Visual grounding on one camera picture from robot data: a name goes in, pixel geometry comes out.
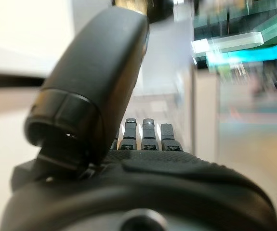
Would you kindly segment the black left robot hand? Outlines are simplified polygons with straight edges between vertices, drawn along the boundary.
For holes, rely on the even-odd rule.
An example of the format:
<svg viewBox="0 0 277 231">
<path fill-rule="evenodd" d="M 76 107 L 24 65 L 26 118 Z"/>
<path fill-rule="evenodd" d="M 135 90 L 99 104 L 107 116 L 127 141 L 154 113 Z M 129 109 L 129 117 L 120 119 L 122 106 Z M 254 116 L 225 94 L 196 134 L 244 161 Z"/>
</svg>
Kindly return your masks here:
<svg viewBox="0 0 277 231">
<path fill-rule="evenodd" d="M 225 166 L 183 151 L 172 126 L 135 121 L 112 149 L 149 35 L 145 15 L 109 7 L 69 45 L 24 125 L 37 157 L 17 165 L 2 231 L 277 231 L 266 193 Z"/>
</svg>

